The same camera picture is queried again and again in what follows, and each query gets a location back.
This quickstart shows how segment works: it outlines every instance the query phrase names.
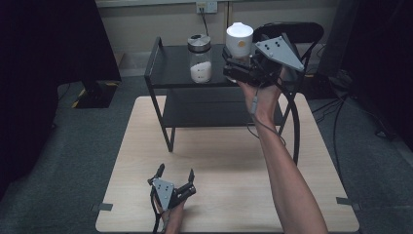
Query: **metal lid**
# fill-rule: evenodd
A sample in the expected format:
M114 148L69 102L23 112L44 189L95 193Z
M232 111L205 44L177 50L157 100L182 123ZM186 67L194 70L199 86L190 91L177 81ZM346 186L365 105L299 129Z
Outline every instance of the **metal lid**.
M200 34L188 38L188 50L192 53L204 53L210 49L210 37Z

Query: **white jar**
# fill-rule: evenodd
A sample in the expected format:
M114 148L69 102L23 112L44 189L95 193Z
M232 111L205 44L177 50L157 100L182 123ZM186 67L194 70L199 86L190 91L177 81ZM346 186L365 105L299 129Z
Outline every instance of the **white jar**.
M189 69L196 83L205 83L212 74L210 37L201 34L188 38Z
M235 59L244 59L251 53L252 27L241 22L234 22L227 28L225 45Z

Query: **human hand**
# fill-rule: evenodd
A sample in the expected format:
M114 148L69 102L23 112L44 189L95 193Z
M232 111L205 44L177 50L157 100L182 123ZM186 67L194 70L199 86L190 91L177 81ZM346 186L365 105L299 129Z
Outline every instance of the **human hand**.
M244 92L245 104L249 113L265 125L274 125L274 112L282 93L280 88L273 85L259 89L240 81L237 83Z
M179 203L176 207L174 207L174 208L172 208L171 210L168 210L168 211L164 211L161 204L159 204L158 201L155 198L154 198L154 202L155 202L156 208L158 210L158 214L161 214L162 215L162 220L165 221L167 219L167 217L173 215L173 213L179 213L179 212L183 211L186 199L183 200L181 203Z

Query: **wooden table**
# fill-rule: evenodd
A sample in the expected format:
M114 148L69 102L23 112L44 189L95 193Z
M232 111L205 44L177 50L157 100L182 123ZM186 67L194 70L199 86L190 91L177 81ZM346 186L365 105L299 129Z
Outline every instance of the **wooden table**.
M165 97L158 97L158 101L162 107ZM352 207L337 204L337 197L347 195L311 110L302 95L295 101L301 123L298 167L319 203L328 230L357 232ZM283 97L280 104L286 106ZM292 153L291 119L282 136ZM166 166L162 179L175 186L186 183L190 169L194 169L197 193L185 204L182 232L282 232L259 140L246 127L177 129L175 148L169 153L150 97L139 97L135 102L103 200L113 204L113 209L99 212L98 231L152 231L155 217L147 179L162 163Z

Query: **glass jar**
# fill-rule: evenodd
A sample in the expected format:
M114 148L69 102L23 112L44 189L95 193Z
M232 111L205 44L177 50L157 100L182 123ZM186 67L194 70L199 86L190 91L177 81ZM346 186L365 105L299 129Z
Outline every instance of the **glass jar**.
M189 69L196 83L205 83L212 74L210 37L201 34L188 38Z

